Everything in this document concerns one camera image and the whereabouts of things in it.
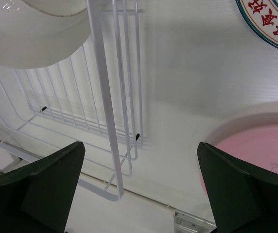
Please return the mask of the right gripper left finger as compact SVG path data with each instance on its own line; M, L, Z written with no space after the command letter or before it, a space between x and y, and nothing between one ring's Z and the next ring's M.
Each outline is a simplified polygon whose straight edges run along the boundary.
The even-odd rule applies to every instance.
M0 175L0 233L63 233L85 155L74 142Z

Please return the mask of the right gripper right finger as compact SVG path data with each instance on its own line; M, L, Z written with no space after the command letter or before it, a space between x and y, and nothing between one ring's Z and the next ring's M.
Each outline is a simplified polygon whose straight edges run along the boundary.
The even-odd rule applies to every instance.
M278 174L201 142L197 157L218 233L278 233Z

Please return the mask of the pink plate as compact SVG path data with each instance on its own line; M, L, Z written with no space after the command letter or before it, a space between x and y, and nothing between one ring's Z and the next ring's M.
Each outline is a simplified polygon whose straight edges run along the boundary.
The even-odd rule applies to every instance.
M211 145L237 159L278 174L278 124L242 130Z

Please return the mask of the white ribbed plate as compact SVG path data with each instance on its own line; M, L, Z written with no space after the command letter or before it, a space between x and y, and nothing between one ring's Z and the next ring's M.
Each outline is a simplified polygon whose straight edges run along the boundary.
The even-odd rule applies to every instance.
M0 65L30 69L71 56L91 33L84 0L0 0Z

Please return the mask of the green rimmed white plate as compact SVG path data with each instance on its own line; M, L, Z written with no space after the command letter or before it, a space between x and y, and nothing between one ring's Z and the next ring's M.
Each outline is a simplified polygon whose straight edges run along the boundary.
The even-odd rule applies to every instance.
M237 0L236 4L247 25L278 49L278 0Z

